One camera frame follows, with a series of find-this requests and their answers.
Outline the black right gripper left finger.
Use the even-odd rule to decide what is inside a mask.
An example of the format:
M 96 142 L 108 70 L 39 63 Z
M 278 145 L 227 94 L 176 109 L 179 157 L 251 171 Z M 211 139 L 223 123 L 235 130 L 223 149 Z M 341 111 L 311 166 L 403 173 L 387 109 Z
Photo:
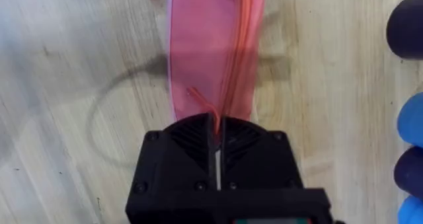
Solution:
M 213 116 L 198 114 L 145 134 L 131 192 L 215 190 Z

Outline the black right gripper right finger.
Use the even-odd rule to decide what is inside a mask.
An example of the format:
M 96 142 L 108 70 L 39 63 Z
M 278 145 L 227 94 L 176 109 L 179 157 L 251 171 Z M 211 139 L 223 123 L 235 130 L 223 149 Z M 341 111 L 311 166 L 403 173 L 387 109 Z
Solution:
M 224 190 L 303 188 L 288 136 L 237 118 L 222 119 Z

